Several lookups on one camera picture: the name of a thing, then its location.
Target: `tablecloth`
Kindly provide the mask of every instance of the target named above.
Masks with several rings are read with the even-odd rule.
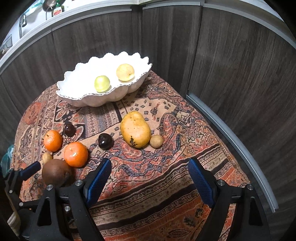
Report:
[[[189,176],[188,157],[197,156],[217,179],[230,185],[249,183],[203,116],[153,72],[137,91],[96,108],[73,107],[58,97],[56,90],[56,84],[47,88],[24,113],[16,132],[11,167],[42,163],[45,133],[51,129],[62,133],[65,121],[71,121],[76,134],[71,138],[63,135],[62,149],[53,154],[54,158],[63,159],[65,146],[71,142],[86,145],[89,160],[77,169],[77,179],[83,179],[104,157],[112,162],[111,176],[90,210],[106,241],[195,240],[210,208],[203,204]],[[144,116],[152,134],[163,137],[161,148],[148,145],[135,149],[123,140],[120,122],[132,110]],[[102,132],[115,141],[107,151],[98,147]],[[40,170],[23,182],[20,198],[38,199],[44,188]],[[234,207],[230,206],[220,240],[227,237]],[[72,233],[80,240],[75,227]]]

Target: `bottle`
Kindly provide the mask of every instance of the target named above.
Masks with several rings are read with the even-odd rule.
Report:
[[[52,17],[62,13],[63,11],[64,11],[64,6],[61,6],[59,4],[59,0],[57,0],[57,4],[56,4],[55,8],[52,10]]]

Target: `bolt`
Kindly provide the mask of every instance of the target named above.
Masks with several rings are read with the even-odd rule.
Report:
[[[50,190],[52,190],[53,187],[54,187],[54,185],[49,184],[49,185],[46,187],[46,190],[50,191]]]
[[[224,186],[225,185],[225,181],[222,179],[217,180],[218,185],[220,186]]]
[[[254,186],[252,184],[247,184],[247,189],[253,190],[254,189]]]
[[[66,211],[66,212],[69,212],[70,210],[71,210],[70,206],[66,206],[66,207],[65,207],[65,211]]]
[[[77,180],[77,181],[75,182],[75,185],[76,185],[76,186],[80,186],[82,183],[83,183],[83,181],[79,179],[79,180]]]

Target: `table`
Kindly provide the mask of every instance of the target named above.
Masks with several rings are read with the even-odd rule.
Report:
[[[77,128],[72,138],[63,135],[62,149],[54,158],[63,159],[67,144],[80,141],[90,152],[88,164],[77,169],[82,179],[94,170],[102,158],[112,162],[112,173],[98,203],[91,209],[94,221],[106,241],[195,240],[210,208],[204,205],[189,176],[186,158],[199,161],[230,185],[245,186],[247,176],[227,147],[203,116],[188,104],[168,83],[151,72],[139,90],[122,100],[101,107],[73,107],[47,88],[26,110],[15,136],[12,168],[24,168],[40,161],[46,151],[45,133],[62,133],[64,122]],[[122,138],[120,122],[137,110],[153,134],[160,134],[163,146],[134,149]],[[114,146],[108,151],[98,147],[100,133],[109,133]],[[45,184],[41,171],[23,182],[20,198],[38,199]],[[234,213],[231,205],[220,240],[225,240]],[[72,229],[75,240],[80,240]]]

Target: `white bowl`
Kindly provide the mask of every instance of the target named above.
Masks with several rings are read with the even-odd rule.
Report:
[[[78,63],[74,71],[67,71],[64,80],[57,82],[57,95],[76,107],[98,107],[109,101],[118,101],[126,94],[136,91],[148,76],[152,64],[149,58],[141,58],[139,53],[128,55],[105,54],[102,58],[91,57],[83,64]],[[127,82],[120,81],[116,70],[121,64],[130,64],[135,70],[135,77]],[[106,75],[110,79],[110,88],[104,93],[98,93],[94,87],[96,77]]]

